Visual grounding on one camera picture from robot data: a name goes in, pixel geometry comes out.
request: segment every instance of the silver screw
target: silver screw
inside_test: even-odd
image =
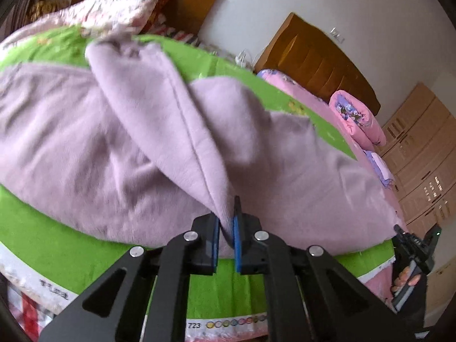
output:
[[[325,251],[320,246],[311,246],[309,248],[309,253],[315,257],[320,257],[324,252]]]
[[[259,241],[263,241],[269,238],[269,233],[263,230],[260,230],[255,233],[255,239]]]
[[[184,234],[184,239],[187,242],[193,242],[194,240],[198,239],[198,233],[197,232],[186,232]]]
[[[142,248],[140,246],[133,247],[130,250],[131,257],[140,257],[143,255],[143,253],[144,253],[144,248]]]

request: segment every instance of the green bed sheet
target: green bed sheet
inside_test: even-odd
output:
[[[309,116],[321,138],[355,158],[342,135],[331,124],[247,70],[161,36],[143,35],[138,39],[159,42],[187,82],[209,76],[235,77],[254,91],[266,109]],[[77,26],[47,31],[10,49],[0,62],[0,70],[21,62],[88,67],[84,52],[90,41],[90,38],[81,36]],[[130,244],[98,240],[57,223],[21,202],[2,186],[0,242],[35,271],[76,294],[131,247]],[[393,255],[391,241],[385,241],[363,252],[338,256],[337,259],[359,277]],[[191,277],[189,319],[226,318],[265,311],[262,276],[238,275],[233,260],[219,260],[217,274],[213,277]]]

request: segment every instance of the electrical outlet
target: electrical outlet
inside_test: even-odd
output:
[[[334,27],[332,30],[331,30],[331,36],[339,43],[343,43],[345,41],[345,38],[343,38],[341,36],[341,34],[339,33],[339,31],[336,29],[336,27]]]

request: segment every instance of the brown curtain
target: brown curtain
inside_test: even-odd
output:
[[[0,41],[29,23],[27,12],[31,5],[37,1],[39,0],[17,0],[16,5],[11,9],[0,27]]]

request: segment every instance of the lavender fabric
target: lavender fabric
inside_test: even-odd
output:
[[[158,44],[89,45],[90,70],[28,63],[0,74],[0,183],[70,227],[166,244],[212,210],[231,257],[233,197],[288,244],[333,255],[399,223],[377,176],[307,117],[266,111],[235,79],[186,85]]]

